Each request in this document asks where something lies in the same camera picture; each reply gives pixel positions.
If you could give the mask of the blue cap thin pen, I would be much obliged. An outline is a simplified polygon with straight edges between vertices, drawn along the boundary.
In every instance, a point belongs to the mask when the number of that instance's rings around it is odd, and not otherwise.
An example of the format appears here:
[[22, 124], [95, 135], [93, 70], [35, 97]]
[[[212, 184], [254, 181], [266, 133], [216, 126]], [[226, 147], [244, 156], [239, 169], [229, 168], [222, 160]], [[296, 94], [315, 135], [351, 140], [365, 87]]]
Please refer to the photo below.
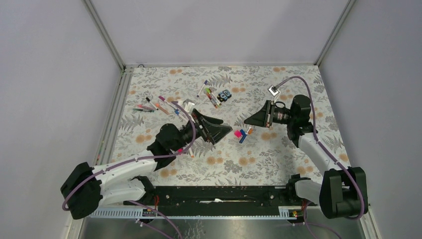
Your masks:
[[239, 143], [243, 143], [244, 140], [247, 138], [247, 136], [250, 135], [252, 132], [253, 132], [253, 127], [251, 126], [247, 130], [241, 129], [240, 130], [241, 138], [240, 138]]

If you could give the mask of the orange tip white pen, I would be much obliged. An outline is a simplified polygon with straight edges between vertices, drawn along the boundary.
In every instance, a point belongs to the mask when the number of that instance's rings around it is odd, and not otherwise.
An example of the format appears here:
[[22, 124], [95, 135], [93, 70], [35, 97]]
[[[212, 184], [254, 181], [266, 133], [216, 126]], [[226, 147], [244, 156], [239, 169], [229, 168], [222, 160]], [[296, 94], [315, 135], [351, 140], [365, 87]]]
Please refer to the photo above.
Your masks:
[[191, 158], [195, 157], [191, 148], [188, 149], [188, 152]]

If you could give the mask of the purple cap white pen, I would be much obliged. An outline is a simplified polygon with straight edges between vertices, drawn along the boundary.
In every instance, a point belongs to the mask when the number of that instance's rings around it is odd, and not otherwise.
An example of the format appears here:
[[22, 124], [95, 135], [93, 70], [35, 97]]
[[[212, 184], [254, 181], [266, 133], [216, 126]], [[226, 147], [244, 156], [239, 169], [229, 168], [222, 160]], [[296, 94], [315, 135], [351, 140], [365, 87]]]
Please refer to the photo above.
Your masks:
[[203, 84], [201, 85], [201, 87], [200, 87], [200, 89], [199, 89], [199, 92], [197, 93], [197, 95], [196, 95], [196, 97], [197, 98], [199, 98], [200, 97], [200, 95], [201, 95], [201, 93], [203, 92], [203, 89], [205, 88], [205, 86], [208, 84], [208, 80], [205, 80], [204, 82], [203, 82]]

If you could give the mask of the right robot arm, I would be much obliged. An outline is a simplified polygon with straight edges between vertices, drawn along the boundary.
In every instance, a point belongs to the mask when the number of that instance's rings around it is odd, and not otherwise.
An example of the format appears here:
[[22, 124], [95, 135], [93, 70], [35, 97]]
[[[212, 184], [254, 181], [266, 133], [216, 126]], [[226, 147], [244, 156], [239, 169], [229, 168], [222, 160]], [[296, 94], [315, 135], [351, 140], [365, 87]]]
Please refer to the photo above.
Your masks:
[[245, 124], [270, 127], [284, 124], [290, 141], [304, 152], [323, 175], [322, 182], [292, 176], [285, 192], [288, 203], [298, 205], [304, 199], [320, 206], [328, 219], [359, 219], [368, 212], [366, 174], [361, 167], [345, 167], [327, 146], [318, 139], [317, 130], [310, 121], [313, 110], [311, 99], [296, 95], [290, 108], [279, 107], [267, 100]]

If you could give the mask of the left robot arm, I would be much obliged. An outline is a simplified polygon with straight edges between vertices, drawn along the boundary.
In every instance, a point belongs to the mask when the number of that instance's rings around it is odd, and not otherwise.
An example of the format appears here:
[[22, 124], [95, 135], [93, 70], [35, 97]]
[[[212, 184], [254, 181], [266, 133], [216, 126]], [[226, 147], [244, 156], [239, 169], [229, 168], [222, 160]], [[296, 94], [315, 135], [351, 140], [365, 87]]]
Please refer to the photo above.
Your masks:
[[97, 166], [78, 164], [60, 188], [64, 197], [62, 209], [79, 220], [101, 205], [123, 201], [150, 204], [154, 200], [153, 189], [140, 176], [168, 166], [180, 149], [188, 151], [197, 138], [215, 145], [231, 131], [232, 127], [224, 125], [223, 120], [193, 109], [186, 125], [162, 125], [151, 145], [126, 160]]

